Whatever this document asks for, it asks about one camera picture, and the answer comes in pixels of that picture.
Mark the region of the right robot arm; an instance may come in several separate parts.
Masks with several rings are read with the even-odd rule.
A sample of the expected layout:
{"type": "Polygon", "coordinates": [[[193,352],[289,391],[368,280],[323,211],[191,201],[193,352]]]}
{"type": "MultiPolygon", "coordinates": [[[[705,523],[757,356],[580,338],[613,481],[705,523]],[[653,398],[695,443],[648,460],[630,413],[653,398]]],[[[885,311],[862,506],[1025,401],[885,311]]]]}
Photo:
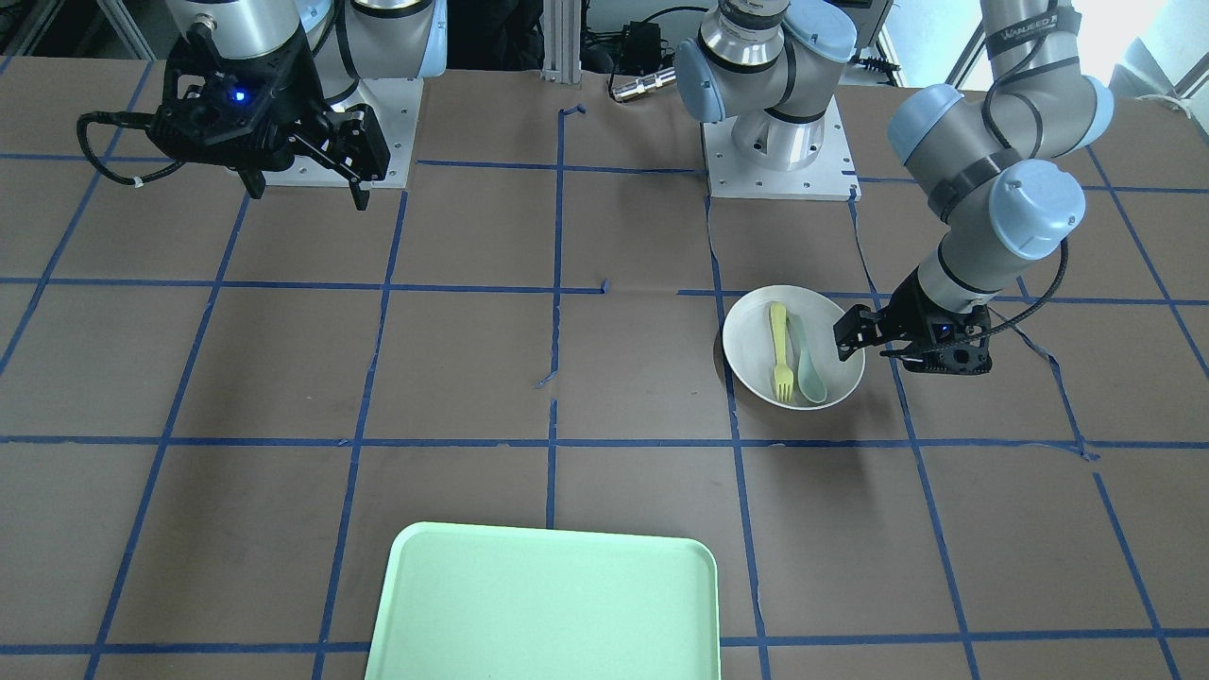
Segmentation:
{"type": "Polygon", "coordinates": [[[170,1],[179,39],[147,126],[168,159],[268,186],[346,188],[358,211],[409,179],[445,1],[170,1]]]}

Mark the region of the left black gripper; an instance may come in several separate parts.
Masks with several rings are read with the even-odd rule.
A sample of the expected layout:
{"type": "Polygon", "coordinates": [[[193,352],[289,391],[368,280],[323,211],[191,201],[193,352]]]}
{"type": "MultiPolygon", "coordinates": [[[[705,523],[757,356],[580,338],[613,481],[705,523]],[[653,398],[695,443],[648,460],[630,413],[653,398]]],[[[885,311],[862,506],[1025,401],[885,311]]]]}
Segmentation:
{"type": "Polygon", "coordinates": [[[920,275],[912,271],[893,289],[883,313],[856,304],[833,324],[833,338],[841,362],[860,348],[902,342],[902,348],[880,355],[899,361],[910,373],[978,376],[993,370],[990,340],[980,338],[990,327],[984,304],[974,305],[970,313],[953,313],[926,296],[920,275]]]}

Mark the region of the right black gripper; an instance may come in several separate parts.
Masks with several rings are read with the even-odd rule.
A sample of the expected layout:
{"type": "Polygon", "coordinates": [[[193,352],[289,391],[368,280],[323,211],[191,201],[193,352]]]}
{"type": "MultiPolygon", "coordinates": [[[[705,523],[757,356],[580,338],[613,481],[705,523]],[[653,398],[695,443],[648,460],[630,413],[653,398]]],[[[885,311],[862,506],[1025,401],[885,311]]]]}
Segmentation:
{"type": "Polygon", "coordinates": [[[245,59],[224,58],[212,27],[190,27],[164,65],[147,138],[174,161],[236,171],[250,198],[264,197],[264,172],[287,171],[302,155],[342,178],[359,212],[391,163],[371,108],[325,104],[299,27],[280,47],[245,59]]]}

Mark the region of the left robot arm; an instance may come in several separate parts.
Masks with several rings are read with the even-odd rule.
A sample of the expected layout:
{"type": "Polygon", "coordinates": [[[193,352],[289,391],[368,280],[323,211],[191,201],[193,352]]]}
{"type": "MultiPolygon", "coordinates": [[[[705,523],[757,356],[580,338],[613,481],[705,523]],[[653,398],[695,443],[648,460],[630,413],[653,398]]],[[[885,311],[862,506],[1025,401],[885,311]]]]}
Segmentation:
{"type": "MultiPolygon", "coordinates": [[[[880,311],[835,322],[839,361],[867,346],[912,373],[980,375],[997,333],[988,304],[1032,263],[1059,250],[1084,218],[1084,192],[1057,159],[1088,146],[1113,120],[1113,94],[1082,73],[1082,17],[1070,1],[980,2],[994,81],[972,102],[948,83],[919,90],[887,125],[887,142],[948,232],[880,311]]],[[[858,31],[826,1],[721,1],[673,56],[692,117],[733,120],[760,166],[791,169],[802,151],[768,159],[774,136],[817,133],[858,31]]]]}

